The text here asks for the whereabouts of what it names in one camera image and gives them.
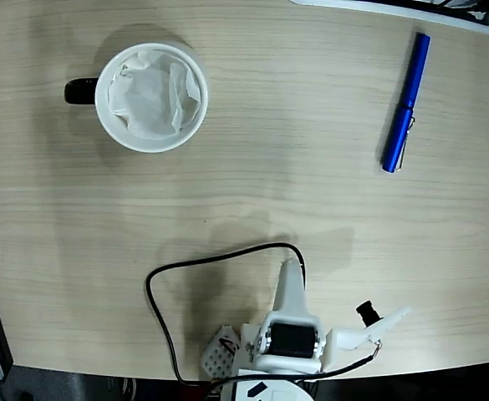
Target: pen clip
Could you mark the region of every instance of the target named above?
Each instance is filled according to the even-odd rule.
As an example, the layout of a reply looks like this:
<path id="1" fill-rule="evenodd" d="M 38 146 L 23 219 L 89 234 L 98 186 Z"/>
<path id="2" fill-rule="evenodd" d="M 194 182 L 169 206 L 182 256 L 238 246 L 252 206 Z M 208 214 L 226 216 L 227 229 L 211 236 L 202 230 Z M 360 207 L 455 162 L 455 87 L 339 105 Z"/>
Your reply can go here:
<path id="1" fill-rule="evenodd" d="M 400 154 L 400 162 L 398 164 L 398 167 L 395 168 L 395 171 L 400 171 L 402 169 L 402 163 L 404 162 L 405 144 L 407 144 L 407 142 L 408 142 L 408 136 L 410 134 L 410 130 L 413 127 L 414 123 L 415 123 L 415 117 L 411 117 L 410 126 L 408 127 L 407 131 L 405 132 L 404 144 L 402 145 L 402 153 Z"/>

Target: white tissue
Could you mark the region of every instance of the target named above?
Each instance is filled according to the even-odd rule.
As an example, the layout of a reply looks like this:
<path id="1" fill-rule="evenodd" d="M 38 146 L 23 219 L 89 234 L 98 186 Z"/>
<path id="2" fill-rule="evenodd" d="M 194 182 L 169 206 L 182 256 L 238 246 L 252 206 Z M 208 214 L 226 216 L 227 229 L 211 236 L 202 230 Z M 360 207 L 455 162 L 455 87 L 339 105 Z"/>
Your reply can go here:
<path id="1" fill-rule="evenodd" d="M 183 60 L 144 50 L 121 64 L 109 86 L 109 105 L 131 134 L 160 140 L 194 119 L 201 105 L 200 87 Z"/>

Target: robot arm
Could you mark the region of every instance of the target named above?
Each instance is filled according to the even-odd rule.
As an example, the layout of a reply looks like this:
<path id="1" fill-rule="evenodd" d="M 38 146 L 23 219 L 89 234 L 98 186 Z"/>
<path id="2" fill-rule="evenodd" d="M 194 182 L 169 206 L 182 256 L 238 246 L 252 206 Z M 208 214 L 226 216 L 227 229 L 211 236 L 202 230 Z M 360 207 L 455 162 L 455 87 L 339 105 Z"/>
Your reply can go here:
<path id="1" fill-rule="evenodd" d="M 402 307 L 388 317 L 380 317 L 370 302 L 366 302 L 357 311 L 366 328 L 335 327 L 325 335 L 318 317 L 308 312 L 301 266 L 298 261 L 288 259 L 280 272 L 273 310 L 261 326 L 242 326 L 241 345 L 233 361 L 232 375 L 329 371 L 334 367 L 338 349 L 353 350 L 371 342 L 378 350 L 383 334 L 407 315 L 410 308 Z M 234 386 L 234 391 L 233 386 L 223 389 L 222 400 L 312 400 L 296 384 L 283 380 L 240 382 Z"/>

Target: black mug handle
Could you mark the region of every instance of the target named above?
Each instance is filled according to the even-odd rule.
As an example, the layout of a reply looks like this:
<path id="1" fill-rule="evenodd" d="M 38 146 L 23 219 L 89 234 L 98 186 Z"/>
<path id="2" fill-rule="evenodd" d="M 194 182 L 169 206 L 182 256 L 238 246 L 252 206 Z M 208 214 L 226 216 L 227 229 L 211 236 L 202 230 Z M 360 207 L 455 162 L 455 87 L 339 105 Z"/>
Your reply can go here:
<path id="1" fill-rule="evenodd" d="M 95 104 L 97 78 L 79 78 L 64 87 L 64 100 L 69 104 Z"/>

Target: black arrow sticker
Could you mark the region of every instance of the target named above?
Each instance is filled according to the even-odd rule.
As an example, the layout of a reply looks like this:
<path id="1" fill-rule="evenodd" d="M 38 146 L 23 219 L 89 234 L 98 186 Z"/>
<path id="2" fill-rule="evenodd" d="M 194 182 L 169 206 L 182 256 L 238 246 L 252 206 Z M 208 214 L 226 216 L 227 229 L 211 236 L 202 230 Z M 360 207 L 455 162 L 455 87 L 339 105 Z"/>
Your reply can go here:
<path id="1" fill-rule="evenodd" d="M 248 398 L 256 398 L 260 393 L 267 389 L 267 385 L 263 382 L 253 386 L 247 391 Z"/>

